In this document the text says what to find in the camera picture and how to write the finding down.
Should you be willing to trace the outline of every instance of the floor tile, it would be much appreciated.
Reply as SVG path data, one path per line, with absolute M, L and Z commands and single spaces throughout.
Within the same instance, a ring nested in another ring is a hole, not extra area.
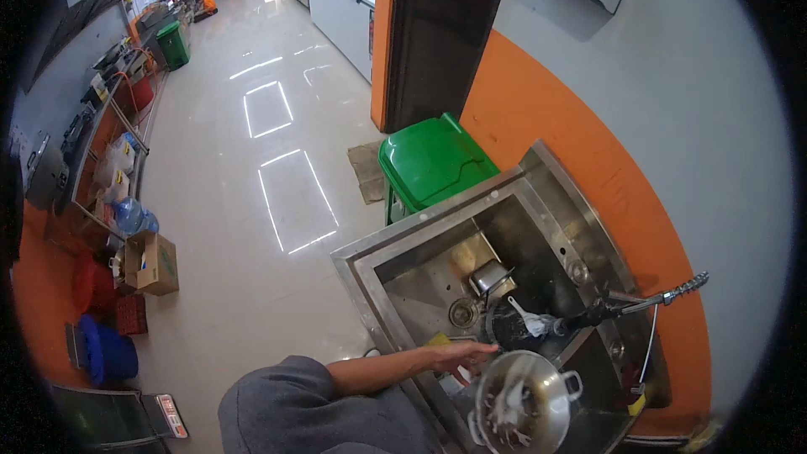
M 166 83 L 142 187 L 177 246 L 180 291 L 146 298 L 135 337 L 141 387 L 173 394 L 192 436 L 173 452 L 221 452 L 219 400 L 247 372 L 364 353 L 329 252 L 383 226 L 347 158 L 382 138 L 368 83 L 296 0 L 216 3 Z

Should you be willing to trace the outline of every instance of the hand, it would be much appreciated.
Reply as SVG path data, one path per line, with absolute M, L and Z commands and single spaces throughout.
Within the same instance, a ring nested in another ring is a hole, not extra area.
M 434 361 L 429 369 L 435 372 L 448 372 L 459 380 L 462 385 L 469 385 L 468 381 L 459 373 L 457 367 L 467 368 L 474 377 L 479 376 L 479 364 L 488 360 L 488 354 L 499 350 L 498 345 L 471 342 L 469 340 L 448 345 L 439 345 L 424 348 Z

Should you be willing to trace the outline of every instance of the green trash bin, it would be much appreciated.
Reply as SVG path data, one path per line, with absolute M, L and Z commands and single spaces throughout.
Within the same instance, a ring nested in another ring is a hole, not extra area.
M 161 28 L 156 33 L 156 41 L 160 45 L 170 71 L 176 71 L 190 61 L 188 46 L 185 45 L 185 40 L 179 33 L 179 20 Z
M 378 149 L 378 164 L 388 184 L 388 225 L 499 173 L 448 113 L 390 135 Z

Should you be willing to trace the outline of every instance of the faucet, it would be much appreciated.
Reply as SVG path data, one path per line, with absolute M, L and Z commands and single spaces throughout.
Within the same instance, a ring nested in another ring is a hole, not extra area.
M 690 293 L 702 287 L 709 280 L 708 272 L 701 272 L 690 280 L 684 282 L 667 291 L 661 291 L 649 298 L 636 297 L 627 293 L 620 293 L 606 289 L 604 298 L 597 298 L 590 307 L 586 308 L 580 314 L 570 318 L 563 318 L 560 322 L 560 331 L 566 333 L 568 331 L 578 330 L 579 328 L 595 327 L 606 319 L 618 318 L 625 314 L 631 314 L 644 310 L 651 306 L 664 304 L 668 306 L 675 299 L 685 293 Z M 607 300 L 620 301 L 623 305 L 615 305 Z

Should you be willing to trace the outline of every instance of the trash bin lid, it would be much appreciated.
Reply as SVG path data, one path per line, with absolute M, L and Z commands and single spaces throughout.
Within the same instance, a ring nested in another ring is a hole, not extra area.
M 156 38 L 165 37 L 166 35 L 174 32 L 176 29 L 179 28 L 179 20 L 172 21 L 168 25 L 162 27 L 159 32 L 156 33 Z
M 378 164 L 412 212 L 495 176 L 499 169 L 448 113 L 390 135 Z

